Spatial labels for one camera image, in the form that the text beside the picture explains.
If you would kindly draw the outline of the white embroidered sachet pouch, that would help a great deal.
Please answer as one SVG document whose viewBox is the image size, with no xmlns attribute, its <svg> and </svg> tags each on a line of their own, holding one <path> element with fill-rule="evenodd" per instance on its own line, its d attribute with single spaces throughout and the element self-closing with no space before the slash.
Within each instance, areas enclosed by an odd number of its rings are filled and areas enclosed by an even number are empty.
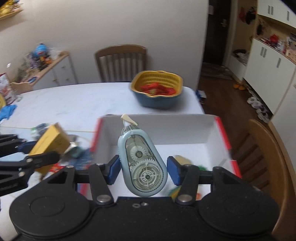
<svg viewBox="0 0 296 241">
<path fill-rule="evenodd" d="M 185 164 L 192 164 L 192 162 L 189 160 L 189 159 L 186 159 L 182 156 L 179 156 L 179 155 L 176 155 L 174 156 L 174 158 L 181 164 L 181 165 L 185 165 Z M 211 184 L 211 180 L 212 180 L 212 172 L 211 171 L 208 171 L 205 167 L 203 166 L 198 166 L 199 169 L 200 169 L 200 177 L 199 177 L 199 185 L 202 185 L 202 184 Z M 197 190 L 197 195 L 196 195 L 196 201 L 199 201 L 202 199 L 202 195 L 201 193 L 199 192 L 199 188 Z"/>
</svg>

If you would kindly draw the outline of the yellow rectangular box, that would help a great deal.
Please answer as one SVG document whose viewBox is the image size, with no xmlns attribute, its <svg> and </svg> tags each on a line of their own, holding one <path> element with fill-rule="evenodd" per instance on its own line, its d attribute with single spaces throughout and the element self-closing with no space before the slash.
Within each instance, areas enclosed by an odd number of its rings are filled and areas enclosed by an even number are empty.
<svg viewBox="0 0 296 241">
<path fill-rule="evenodd" d="M 49 126 L 46 132 L 39 138 L 29 156 L 47 152 L 57 152 L 62 156 L 70 146 L 70 139 L 59 123 Z"/>
</svg>

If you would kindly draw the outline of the light blue correction tape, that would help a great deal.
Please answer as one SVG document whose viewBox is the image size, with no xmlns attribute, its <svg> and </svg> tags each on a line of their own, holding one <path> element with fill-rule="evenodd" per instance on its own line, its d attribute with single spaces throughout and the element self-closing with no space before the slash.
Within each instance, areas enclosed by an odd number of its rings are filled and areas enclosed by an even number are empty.
<svg viewBox="0 0 296 241">
<path fill-rule="evenodd" d="M 117 147 L 125 184 L 137 196 L 156 195 L 167 182 L 167 167 L 148 134 L 127 114 L 120 119 L 123 129 Z"/>
</svg>

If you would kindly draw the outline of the blue patterned cloth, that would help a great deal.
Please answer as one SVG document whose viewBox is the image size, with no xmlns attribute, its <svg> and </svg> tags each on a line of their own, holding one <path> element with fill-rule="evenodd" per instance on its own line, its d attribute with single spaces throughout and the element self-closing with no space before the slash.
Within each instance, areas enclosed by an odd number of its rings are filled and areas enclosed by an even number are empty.
<svg viewBox="0 0 296 241">
<path fill-rule="evenodd" d="M 76 170 L 87 169 L 93 164 L 93 152 L 90 149 L 76 147 L 67 152 L 57 163 L 58 166 L 74 166 Z"/>
</svg>

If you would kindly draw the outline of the blue gloves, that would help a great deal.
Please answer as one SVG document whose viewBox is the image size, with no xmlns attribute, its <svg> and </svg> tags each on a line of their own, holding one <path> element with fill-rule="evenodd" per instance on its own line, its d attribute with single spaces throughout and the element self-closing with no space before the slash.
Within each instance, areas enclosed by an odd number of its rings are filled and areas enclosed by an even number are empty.
<svg viewBox="0 0 296 241">
<path fill-rule="evenodd" d="M 4 119 L 9 119 L 16 108 L 17 105 L 15 104 L 4 106 L 0 111 L 0 121 Z"/>
</svg>

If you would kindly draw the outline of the red white cardboard box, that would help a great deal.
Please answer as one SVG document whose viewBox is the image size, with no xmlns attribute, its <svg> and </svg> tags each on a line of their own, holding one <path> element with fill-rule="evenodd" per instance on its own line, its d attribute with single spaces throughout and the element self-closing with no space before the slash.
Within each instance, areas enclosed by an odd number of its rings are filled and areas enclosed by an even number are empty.
<svg viewBox="0 0 296 241">
<path fill-rule="evenodd" d="M 207 114 L 134 114 L 131 119 L 149 135 L 164 161 L 169 156 L 181 156 L 209 171 L 221 166 L 237 176 L 241 175 L 237 162 L 231 158 L 231 145 L 219 117 Z M 99 118 L 90 154 L 81 160 L 79 168 L 107 163 L 117 155 L 122 129 L 119 115 Z"/>
</svg>

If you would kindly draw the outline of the wooden chair at right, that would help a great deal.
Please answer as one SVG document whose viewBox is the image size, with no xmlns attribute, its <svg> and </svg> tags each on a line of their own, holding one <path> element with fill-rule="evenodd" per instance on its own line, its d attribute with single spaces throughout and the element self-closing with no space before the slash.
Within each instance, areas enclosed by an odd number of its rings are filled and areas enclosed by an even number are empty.
<svg viewBox="0 0 296 241">
<path fill-rule="evenodd" d="M 236 139 L 231 155 L 238 162 L 242 179 L 279 205 L 280 216 L 272 235 L 277 240 L 295 240 L 295 191 L 284 155 L 269 129 L 250 119 Z"/>
</svg>

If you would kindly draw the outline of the blue white carton on floor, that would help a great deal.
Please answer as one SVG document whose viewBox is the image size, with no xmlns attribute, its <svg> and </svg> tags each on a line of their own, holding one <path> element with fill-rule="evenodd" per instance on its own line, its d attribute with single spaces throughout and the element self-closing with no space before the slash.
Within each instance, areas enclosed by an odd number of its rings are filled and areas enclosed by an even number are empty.
<svg viewBox="0 0 296 241">
<path fill-rule="evenodd" d="M 196 90 L 196 96 L 199 100 L 199 102 L 204 103 L 207 99 L 207 96 L 203 90 Z"/>
</svg>

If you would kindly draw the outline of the low wooden sideboard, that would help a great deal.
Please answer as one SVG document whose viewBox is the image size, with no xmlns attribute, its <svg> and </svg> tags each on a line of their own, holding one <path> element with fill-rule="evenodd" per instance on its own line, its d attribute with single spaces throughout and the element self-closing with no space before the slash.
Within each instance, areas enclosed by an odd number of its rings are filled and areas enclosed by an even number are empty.
<svg viewBox="0 0 296 241">
<path fill-rule="evenodd" d="M 78 80 L 68 51 L 62 51 L 50 65 L 34 71 L 26 81 L 10 83 L 17 94 L 74 84 L 78 84 Z"/>
</svg>

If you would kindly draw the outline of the blue yellow colander bowl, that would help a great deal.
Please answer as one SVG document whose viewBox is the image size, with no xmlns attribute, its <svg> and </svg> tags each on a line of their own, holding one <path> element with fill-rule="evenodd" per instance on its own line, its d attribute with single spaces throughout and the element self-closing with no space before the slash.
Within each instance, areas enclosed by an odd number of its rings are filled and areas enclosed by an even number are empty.
<svg viewBox="0 0 296 241">
<path fill-rule="evenodd" d="M 142 71 L 134 77 L 130 89 L 141 106 L 170 109 L 181 97 L 183 79 L 174 73 L 162 70 Z"/>
</svg>

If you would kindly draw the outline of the blue globe toy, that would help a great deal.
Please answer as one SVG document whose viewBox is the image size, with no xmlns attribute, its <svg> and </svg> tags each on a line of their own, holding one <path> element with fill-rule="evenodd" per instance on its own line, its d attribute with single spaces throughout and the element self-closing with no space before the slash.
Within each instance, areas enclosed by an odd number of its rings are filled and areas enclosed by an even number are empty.
<svg viewBox="0 0 296 241">
<path fill-rule="evenodd" d="M 34 50 L 34 57 L 39 59 L 40 57 L 47 56 L 49 54 L 48 47 L 45 44 L 39 44 Z"/>
</svg>

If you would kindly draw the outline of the wooden chair behind table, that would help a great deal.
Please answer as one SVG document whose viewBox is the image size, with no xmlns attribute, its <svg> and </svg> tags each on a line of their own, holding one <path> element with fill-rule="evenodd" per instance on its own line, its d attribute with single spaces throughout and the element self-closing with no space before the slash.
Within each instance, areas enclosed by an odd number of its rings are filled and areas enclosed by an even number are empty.
<svg viewBox="0 0 296 241">
<path fill-rule="evenodd" d="M 134 45 L 115 45 L 94 54 L 101 82 L 131 82 L 147 68 L 147 48 Z"/>
</svg>

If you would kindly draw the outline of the dark wooden door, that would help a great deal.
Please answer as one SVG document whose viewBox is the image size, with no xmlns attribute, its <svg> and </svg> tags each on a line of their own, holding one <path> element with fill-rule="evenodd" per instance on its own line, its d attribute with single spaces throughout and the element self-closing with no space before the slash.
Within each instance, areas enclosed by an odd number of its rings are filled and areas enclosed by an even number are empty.
<svg viewBox="0 0 296 241">
<path fill-rule="evenodd" d="M 209 1 L 203 65 L 228 65 L 234 41 L 238 1 Z"/>
</svg>

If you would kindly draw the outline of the white cabinet wall unit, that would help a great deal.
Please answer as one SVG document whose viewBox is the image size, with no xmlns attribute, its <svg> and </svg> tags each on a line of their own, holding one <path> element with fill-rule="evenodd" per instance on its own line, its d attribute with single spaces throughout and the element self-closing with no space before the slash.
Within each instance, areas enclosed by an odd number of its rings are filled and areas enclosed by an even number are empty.
<svg viewBox="0 0 296 241">
<path fill-rule="evenodd" d="M 268 123 L 295 76 L 295 11 L 284 1 L 232 1 L 226 66 Z"/>
</svg>

